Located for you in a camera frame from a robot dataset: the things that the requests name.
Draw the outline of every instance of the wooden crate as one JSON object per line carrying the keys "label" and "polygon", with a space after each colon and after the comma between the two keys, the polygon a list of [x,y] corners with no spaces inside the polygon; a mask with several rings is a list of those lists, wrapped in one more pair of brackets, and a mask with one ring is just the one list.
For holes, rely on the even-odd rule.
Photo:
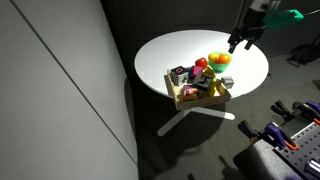
{"label": "wooden crate", "polygon": [[[177,110],[186,110],[186,109],[191,109],[193,107],[203,107],[203,106],[210,106],[214,104],[221,104],[224,102],[228,102],[231,97],[226,87],[221,83],[220,80],[218,80],[217,91],[214,97],[205,97],[198,100],[183,101],[182,88],[184,85],[189,85],[189,84],[191,85],[192,82],[189,81],[180,86],[175,86],[170,77],[170,70],[167,71],[167,75],[165,76],[165,78],[167,78],[166,82],[167,82],[168,92],[170,95],[173,96]],[[206,93],[205,91],[201,91],[201,90],[199,92],[200,94],[202,94],[202,96],[204,93]]]}

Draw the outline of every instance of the table leg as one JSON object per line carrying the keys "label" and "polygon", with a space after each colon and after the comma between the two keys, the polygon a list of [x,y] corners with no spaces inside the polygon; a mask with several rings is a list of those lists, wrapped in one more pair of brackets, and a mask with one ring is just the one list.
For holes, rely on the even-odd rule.
{"label": "table leg", "polygon": [[191,111],[201,113],[201,114],[207,114],[207,115],[211,115],[211,116],[215,116],[215,117],[220,117],[220,118],[224,118],[224,119],[229,119],[229,120],[235,119],[235,116],[231,113],[217,111],[217,110],[213,110],[213,109],[196,107],[196,108],[192,108]]}
{"label": "table leg", "polygon": [[172,129],[178,122],[180,122],[191,110],[182,110],[171,118],[165,125],[158,130],[158,136],[165,135],[170,129]]}

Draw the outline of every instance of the green object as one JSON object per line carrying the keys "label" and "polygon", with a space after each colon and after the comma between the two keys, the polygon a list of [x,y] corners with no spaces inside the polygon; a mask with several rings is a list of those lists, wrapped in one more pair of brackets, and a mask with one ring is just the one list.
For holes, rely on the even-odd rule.
{"label": "green object", "polygon": [[267,28],[273,29],[300,23],[304,16],[296,9],[267,12],[263,19]]}
{"label": "green object", "polygon": [[222,73],[226,70],[226,68],[229,66],[229,64],[232,62],[232,56],[230,55],[230,62],[228,64],[217,64],[210,60],[208,60],[209,66],[212,68],[212,70],[216,73]]}

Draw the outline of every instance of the round white table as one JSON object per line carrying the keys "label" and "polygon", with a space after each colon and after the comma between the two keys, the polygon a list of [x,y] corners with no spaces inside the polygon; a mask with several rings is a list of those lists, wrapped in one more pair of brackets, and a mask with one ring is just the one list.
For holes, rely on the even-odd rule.
{"label": "round white table", "polygon": [[[136,72],[146,86],[171,97],[164,79],[167,70],[178,66],[192,66],[201,57],[208,59],[212,52],[228,52],[229,37],[230,34],[208,30],[186,30],[159,36],[146,43],[137,53],[134,62]],[[242,42],[237,46],[229,67],[223,73],[216,74],[218,78],[231,76],[234,80],[232,89],[228,89],[231,98],[253,91],[263,83],[268,74],[269,65],[265,55],[255,45],[245,50],[245,44],[246,42]],[[231,113],[192,108],[180,111],[159,129],[158,135],[164,135],[191,111],[234,119]]]}

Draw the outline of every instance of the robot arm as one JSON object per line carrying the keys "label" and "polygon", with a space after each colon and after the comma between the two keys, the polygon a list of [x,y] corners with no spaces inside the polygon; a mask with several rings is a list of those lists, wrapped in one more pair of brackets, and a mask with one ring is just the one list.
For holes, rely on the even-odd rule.
{"label": "robot arm", "polygon": [[247,40],[245,49],[259,40],[266,28],[274,28],[300,22],[303,15],[297,10],[277,11],[281,0],[253,0],[244,19],[241,28],[236,27],[228,40],[229,53],[233,53],[236,46],[243,40]]}

